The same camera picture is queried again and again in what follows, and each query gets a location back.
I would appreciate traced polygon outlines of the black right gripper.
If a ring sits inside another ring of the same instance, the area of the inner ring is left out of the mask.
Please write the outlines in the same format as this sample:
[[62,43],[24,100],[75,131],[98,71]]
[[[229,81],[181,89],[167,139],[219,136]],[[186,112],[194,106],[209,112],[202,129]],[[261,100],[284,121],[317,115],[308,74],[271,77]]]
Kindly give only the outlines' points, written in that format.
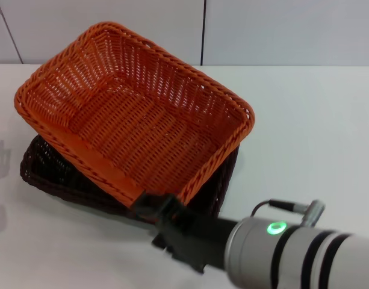
[[146,191],[134,201],[131,211],[156,224],[158,235],[152,245],[170,253],[173,259],[198,273],[203,273],[205,266],[225,269],[226,245],[236,221],[195,213],[174,194],[165,194],[161,203],[161,196]]

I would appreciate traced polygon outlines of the orange wicker basket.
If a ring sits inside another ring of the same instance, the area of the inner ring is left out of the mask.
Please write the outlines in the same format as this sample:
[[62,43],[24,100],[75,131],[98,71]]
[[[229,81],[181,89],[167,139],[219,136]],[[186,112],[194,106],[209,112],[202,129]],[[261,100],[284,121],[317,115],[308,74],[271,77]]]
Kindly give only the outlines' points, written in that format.
[[16,111],[120,203],[194,198],[251,132],[252,107],[115,22],[91,26],[18,89]]

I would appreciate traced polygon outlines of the dark brown wicker basket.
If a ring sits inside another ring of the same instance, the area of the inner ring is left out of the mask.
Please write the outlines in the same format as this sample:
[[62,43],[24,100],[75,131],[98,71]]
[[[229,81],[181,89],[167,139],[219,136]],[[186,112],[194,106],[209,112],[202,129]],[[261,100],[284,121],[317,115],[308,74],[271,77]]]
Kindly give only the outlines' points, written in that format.
[[[239,148],[236,148],[188,203],[194,212],[217,217],[229,187]],[[60,199],[139,222],[126,206],[104,192],[68,162],[40,135],[30,143],[20,163],[20,175],[29,185]]]

